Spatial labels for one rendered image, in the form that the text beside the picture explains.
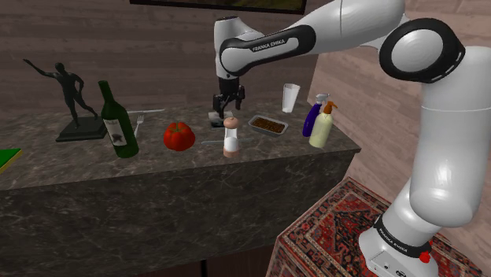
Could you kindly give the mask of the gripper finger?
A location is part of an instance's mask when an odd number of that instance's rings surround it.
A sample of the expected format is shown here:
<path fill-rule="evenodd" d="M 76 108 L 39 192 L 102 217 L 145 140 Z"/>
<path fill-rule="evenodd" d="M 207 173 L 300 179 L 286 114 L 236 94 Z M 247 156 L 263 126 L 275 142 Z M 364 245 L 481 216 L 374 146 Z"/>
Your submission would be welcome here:
<path fill-rule="evenodd" d="M 227 104 L 227 98 L 222 94 L 214 94 L 212 99 L 212 107 L 218 113 L 220 119 L 224 118 L 224 107 Z"/>
<path fill-rule="evenodd" d="M 237 110 L 241 109 L 242 101 L 245 99 L 245 88 L 239 84 L 237 87 L 237 92 L 235 93 L 234 99 L 235 99 L 235 108 Z"/>

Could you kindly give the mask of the grey rectangular block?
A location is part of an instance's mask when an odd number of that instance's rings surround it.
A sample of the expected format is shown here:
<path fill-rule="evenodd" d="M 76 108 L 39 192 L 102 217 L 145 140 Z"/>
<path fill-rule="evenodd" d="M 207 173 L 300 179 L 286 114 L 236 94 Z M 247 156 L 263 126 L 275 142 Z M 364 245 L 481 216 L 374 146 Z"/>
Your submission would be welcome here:
<path fill-rule="evenodd" d="M 223 121 L 225 118 L 233 117 L 234 114 L 232 111 L 224 111 L 223 118 L 220 118 L 218 112 L 209 112 L 209 121 L 212 128 L 224 127 Z"/>

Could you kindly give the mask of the white and tan pepper mill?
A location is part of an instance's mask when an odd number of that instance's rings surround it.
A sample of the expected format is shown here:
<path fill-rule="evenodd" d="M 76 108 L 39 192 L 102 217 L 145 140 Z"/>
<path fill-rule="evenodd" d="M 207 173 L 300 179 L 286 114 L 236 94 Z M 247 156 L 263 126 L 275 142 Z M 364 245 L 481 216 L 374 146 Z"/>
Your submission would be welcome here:
<path fill-rule="evenodd" d="M 238 136 L 237 130 L 239 120 L 236 117 L 228 117 L 223 121 L 225 127 L 223 140 L 223 155 L 225 157 L 234 157 L 238 155 Z"/>

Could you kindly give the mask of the grey tray with brown food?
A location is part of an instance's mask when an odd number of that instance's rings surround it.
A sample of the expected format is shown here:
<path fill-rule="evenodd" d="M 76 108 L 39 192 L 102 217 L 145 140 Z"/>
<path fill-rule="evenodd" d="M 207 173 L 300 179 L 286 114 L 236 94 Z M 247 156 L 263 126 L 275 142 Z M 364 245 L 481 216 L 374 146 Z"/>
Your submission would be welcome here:
<path fill-rule="evenodd" d="M 248 125 L 254 130 L 264 135 L 271 137 L 278 137 L 283 135 L 289 124 L 279 120 L 274 120 L 267 116 L 255 115 L 253 116 Z"/>

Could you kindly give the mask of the white cup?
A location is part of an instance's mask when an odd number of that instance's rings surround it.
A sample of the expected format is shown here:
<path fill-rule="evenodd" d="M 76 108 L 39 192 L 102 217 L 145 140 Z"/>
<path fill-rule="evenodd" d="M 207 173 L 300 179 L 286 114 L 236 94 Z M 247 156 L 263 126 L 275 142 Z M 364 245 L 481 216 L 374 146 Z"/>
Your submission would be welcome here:
<path fill-rule="evenodd" d="M 294 83 L 285 83 L 283 85 L 282 111 L 292 113 L 297 96 L 301 87 Z"/>

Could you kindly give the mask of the red tomato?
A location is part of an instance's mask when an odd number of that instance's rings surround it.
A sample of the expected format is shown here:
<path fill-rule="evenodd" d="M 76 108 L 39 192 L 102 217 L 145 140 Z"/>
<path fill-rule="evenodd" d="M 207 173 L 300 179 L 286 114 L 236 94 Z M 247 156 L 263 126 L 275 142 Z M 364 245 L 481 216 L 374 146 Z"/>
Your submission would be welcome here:
<path fill-rule="evenodd" d="M 171 123 L 164 133 L 164 144 L 170 150 L 184 151 L 195 143 L 195 134 L 183 123 Z"/>

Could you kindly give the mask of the blue spray bottle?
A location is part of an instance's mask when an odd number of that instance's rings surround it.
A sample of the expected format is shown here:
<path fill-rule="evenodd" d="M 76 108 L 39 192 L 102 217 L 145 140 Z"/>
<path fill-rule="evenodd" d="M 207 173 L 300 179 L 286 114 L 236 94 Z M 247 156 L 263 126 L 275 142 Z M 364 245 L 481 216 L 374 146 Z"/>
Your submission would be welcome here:
<path fill-rule="evenodd" d="M 322 104 L 327 100 L 330 94 L 317 94 L 316 102 L 309 111 L 302 130 L 302 135 L 304 137 L 309 137 L 312 133 L 313 126 L 315 124 L 316 117 L 319 115 L 320 108 Z"/>

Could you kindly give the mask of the cream pump bottle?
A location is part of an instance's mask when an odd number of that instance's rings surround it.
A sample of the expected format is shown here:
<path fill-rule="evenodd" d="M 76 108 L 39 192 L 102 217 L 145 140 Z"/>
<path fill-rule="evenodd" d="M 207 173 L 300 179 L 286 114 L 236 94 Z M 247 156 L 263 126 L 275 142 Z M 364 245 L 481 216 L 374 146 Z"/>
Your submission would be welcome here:
<path fill-rule="evenodd" d="M 333 125 L 333 117 L 331 115 L 333 108 L 337 108 L 337 106 L 332 101 L 328 101 L 323 111 L 316 117 L 308 141 L 311 146 L 316 148 L 323 148 L 325 146 Z"/>

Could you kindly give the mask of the green wine bottle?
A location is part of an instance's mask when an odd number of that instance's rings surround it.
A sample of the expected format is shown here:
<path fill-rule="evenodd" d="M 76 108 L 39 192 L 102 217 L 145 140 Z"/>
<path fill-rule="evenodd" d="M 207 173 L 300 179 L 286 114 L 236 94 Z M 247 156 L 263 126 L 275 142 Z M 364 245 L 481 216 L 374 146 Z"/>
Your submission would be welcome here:
<path fill-rule="evenodd" d="M 119 158 L 135 156 L 139 147 L 127 110 L 115 100 L 106 80 L 100 80 L 98 85 L 104 98 L 101 116 L 116 155 Z"/>

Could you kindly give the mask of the black human figure statue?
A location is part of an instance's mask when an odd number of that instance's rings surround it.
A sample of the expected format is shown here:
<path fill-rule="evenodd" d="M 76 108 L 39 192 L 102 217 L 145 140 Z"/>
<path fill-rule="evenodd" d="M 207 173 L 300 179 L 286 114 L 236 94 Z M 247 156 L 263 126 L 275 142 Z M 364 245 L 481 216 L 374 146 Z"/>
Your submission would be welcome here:
<path fill-rule="evenodd" d="M 103 139 L 105 137 L 106 129 L 102 119 L 83 100 L 82 90 L 84 81 L 78 75 L 67 72 L 65 66 L 60 62 L 54 65 L 55 72 L 45 72 L 28 59 L 24 59 L 24 62 L 33 67 L 40 75 L 53 78 L 61 85 L 65 104 L 68 106 L 72 116 L 72 122 L 59 134 L 56 139 L 57 142 Z M 94 116 L 94 119 L 90 117 L 78 117 L 76 104 L 89 111 Z"/>

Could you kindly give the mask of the green flat book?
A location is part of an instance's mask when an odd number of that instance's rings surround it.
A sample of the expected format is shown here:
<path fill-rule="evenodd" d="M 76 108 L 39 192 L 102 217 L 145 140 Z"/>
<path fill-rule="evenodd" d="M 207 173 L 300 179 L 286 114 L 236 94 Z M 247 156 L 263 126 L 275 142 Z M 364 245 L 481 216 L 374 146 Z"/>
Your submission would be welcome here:
<path fill-rule="evenodd" d="M 21 154 L 21 148 L 0 150 L 0 174 L 3 173 Z"/>

